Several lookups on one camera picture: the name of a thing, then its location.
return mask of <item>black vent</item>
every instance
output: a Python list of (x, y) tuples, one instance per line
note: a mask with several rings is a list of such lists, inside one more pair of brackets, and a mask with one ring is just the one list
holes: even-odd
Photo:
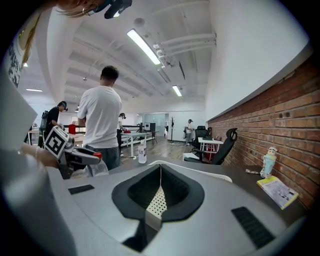
[(231, 212), (257, 249), (265, 246), (275, 238), (246, 207), (236, 208)]

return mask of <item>red brick wall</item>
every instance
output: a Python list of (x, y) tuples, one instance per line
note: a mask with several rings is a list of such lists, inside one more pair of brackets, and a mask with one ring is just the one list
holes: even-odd
[(309, 58), (293, 76), (211, 120), (212, 136), (238, 139), (224, 165), (263, 165), (268, 148), (277, 148), (272, 173), (299, 193), (308, 208), (320, 185), (320, 72)]

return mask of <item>short dark hair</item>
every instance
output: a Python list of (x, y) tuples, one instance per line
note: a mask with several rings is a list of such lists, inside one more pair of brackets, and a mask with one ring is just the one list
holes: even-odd
[(102, 72), (100, 79), (105, 79), (109, 81), (115, 81), (119, 77), (119, 71), (114, 66), (106, 66)]

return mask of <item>black bag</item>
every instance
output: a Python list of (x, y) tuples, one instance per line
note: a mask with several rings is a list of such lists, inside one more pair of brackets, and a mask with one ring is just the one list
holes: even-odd
[(46, 130), (47, 118), (48, 118), (48, 111), (45, 110), (41, 116), (41, 124), (40, 124), (39, 130), (42, 130), (42, 131)]

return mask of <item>floor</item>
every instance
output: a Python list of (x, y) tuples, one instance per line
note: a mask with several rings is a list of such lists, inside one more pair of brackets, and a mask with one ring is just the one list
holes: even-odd
[[(138, 156), (138, 146), (140, 144), (137, 143), (133, 146), (133, 153), (135, 156)], [(152, 140), (149, 140), (146, 142), (146, 157), (148, 158), (148, 155), (154, 155), (159, 157), (165, 157), (170, 159), (180, 159), (182, 160), (182, 156), (184, 153), (190, 153), (191, 149), (193, 147), (186, 146), (185, 142), (175, 141), (173, 145), (170, 144), (170, 141), (168, 141), (164, 136), (159, 137), (157, 136), (157, 143), (154, 141), (154, 145), (152, 145)], [(128, 147), (123, 146), (121, 148), (123, 151), (124, 156), (121, 157), (121, 162), (128, 163), (128, 161), (132, 161), (131, 155), (131, 149), (130, 145)]]

